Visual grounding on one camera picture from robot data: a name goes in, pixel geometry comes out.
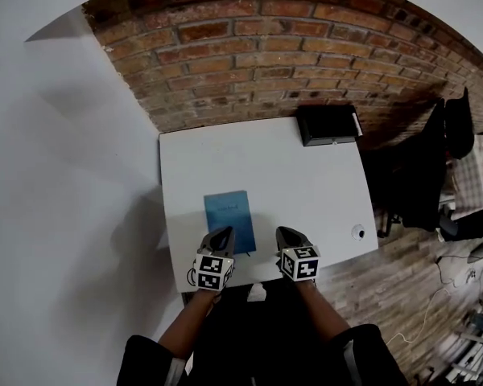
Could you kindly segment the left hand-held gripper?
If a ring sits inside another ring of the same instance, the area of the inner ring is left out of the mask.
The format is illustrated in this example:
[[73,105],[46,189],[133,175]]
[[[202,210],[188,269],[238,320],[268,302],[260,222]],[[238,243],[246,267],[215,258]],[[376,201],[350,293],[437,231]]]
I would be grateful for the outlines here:
[[198,289],[221,292],[234,271],[235,231],[232,227],[207,234],[196,253],[192,283]]

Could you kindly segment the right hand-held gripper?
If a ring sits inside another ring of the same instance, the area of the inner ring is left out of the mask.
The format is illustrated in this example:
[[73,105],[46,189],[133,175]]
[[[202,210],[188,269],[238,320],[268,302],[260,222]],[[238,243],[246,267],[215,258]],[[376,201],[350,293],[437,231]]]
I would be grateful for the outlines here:
[[279,269],[283,276],[294,282],[315,280],[319,272],[320,253],[302,233],[289,227],[277,227]]

